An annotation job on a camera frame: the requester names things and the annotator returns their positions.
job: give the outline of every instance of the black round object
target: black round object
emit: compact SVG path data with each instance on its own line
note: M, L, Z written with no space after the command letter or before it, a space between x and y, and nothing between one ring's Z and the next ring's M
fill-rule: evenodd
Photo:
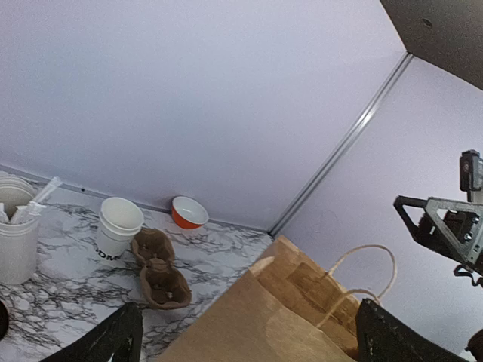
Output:
M0 341L5 337L8 330L8 311L5 304L0 302Z

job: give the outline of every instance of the paper bag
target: paper bag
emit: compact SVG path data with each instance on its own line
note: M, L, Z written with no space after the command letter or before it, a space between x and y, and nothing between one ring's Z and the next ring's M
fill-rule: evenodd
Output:
M285 308L248 271L158 362L352 362L324 332Z

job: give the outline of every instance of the white marble table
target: white marble table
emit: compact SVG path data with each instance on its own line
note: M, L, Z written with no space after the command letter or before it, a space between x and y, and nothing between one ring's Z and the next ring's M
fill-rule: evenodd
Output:
M146 226L173 241L175 266L193 292L187 308L158 311L143 298L130 252L112 266L94 253L102 199L59 189L48 202L38 240L38 268L30 281L0 284L11 325L0 341L0 361L40 361L74 342L125 302L143 309L142 361L154 361L267 248L262 232L208 223L178 228L164 213L143 210Z

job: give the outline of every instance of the paper bag handle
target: paper bag handle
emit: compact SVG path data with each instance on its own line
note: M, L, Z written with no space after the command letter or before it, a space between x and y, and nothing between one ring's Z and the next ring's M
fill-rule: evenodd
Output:
M360 247L355 247L354 249L349 250L347 253L342 255L339 260L336 261L334 266L329 269L327 275L332 276L332 274L335 272L335 270L339 267L339 265L348 257L350 254L355 253L356 251L362 250L362 249L368 249L369 247L375 247L377 249L382 249L385 250L389 253L389 256L391 257L392 260L392 277L389 283L387 284L387 287L384 288L384 290L377 296L377 298L381 299L383 298L384 294L386 294L391 288L392 285L395 283L395 279L398 275L398 266L395 262L395 256L392 253L391 250L389 250L387 247L384 245L379 245L379 244L368 244L368 245L361 245Z
M351 290L347 290L345 293L343 293L343 294L340 295L339 299L334 303L334 305L332 305L332 308L329 309L329 311L325 314L324 319L322 319L322 321L320 323L318 323L315 327L316 328L320 328L325 322L327 322L329 320L329 318L331 317L331 315L336 311L336 309L339 308L339 305L343 302L343 300L347 296L350 296L351 294L354 294L354 293L368 294L369 296L372 296L374 298L374 301L378 305L382 305L381 302L380 302L379 297L376 296L374 293L370 292L369 290L366 290L366 289L351 289Z

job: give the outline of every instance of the brown paper bag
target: brown paper bag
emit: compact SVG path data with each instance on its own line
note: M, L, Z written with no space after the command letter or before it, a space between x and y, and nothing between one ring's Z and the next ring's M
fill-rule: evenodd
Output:
M260 284L286 308L323 330L343 351L356 358L355 316L360 302L352 294L372 293L367 290L348 291L332 274L348 255L372 247L387 251L393 261L391 281L377 296L378 300L391 288L397 275L395 257L382 245L363 245L352 249L334 267L325 271L282 236L262 255L263 264L259 262L254 265L252 272Z
M347 327L330 316L334 313L352 322L358 308L357 299L350 295L354 290L346 291L332 277L326 277L327 272L289 240L279 238L158 362L352 361L313 325L324 331L330 329L325 324L331 325L335 332L329 333L336 342L353 347L352 340L345 340ZM327 281L331 287L324 287ZM319 287L326 293L337 292L337 296L314 290ZM377 300L370 292L356 291Z

